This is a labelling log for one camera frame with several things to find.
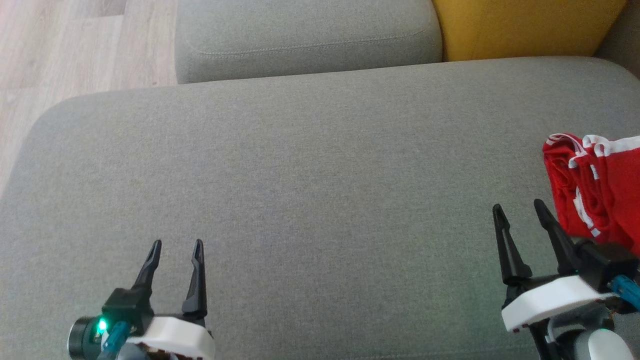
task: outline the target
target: robotic arm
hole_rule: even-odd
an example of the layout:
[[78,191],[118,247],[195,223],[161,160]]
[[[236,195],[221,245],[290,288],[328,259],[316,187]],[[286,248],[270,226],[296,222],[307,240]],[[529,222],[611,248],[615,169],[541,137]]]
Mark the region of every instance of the robotic arm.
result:
[[574,244],[542,200],[534,207],[556,253],[558,273],[532,277],[509,233],[499,204],[493,207],[502,282],[507,296],[502,319],[507,331],[529,329],[541,360],[633,360],[615,332],[614,313],[640,309],[639,260],[617,243]]
[[151,247],[131,289],[115,289],[99,316],[78,319],[67,348],[74,360],[213,360],[216,345],[205,328],[207,289],[204,247],[197,240],[193,273],[181,314],[157,315],[149,299],[162,242]]

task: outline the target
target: folded red fabric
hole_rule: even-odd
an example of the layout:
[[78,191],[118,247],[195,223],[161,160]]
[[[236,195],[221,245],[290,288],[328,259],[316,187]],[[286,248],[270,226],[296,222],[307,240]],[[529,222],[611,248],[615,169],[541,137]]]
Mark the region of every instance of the folded red fabric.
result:
[[543,154],[564,230],[615,241],[640,256],[640,136],[553,134]]

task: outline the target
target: blue connector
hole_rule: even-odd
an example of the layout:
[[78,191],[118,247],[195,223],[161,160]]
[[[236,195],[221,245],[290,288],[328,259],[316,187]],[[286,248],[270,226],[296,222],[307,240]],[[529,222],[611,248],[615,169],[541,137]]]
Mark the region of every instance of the blue connector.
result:
[[613,278],[611,290],[640,311],[640,286],[635,281],[624,275],[618,275]]
[[122,345],[127,342],[130,332],[131,324],[128,322],[117,322],[109,333],[109,337],[104,342],[102,352],[96,360],[115,360],[118,357]]

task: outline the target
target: gray ottoman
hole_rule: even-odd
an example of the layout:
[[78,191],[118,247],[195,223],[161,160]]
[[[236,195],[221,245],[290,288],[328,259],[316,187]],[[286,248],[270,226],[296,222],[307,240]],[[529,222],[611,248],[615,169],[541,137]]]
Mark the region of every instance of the gray ottoman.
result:
[[201,238],[220,359],[537,359],[500,318],[491,208],[551,274],[541,145],[638,134],[638,99],[606,61],[522,58],[65,101],[0,200],[0,358],[65,359],[158,238],[152,305],[178,311]]
[[432,63],[431,0],[180,0],[179,83]]

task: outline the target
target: light wood floor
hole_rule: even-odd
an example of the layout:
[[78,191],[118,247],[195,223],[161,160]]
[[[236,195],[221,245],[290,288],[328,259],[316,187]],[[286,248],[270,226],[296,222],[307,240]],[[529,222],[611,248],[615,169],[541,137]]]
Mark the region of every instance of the light wood floor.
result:
[[34,121],[69,97],[176,84],[177,0],[0,0],[0,196]]

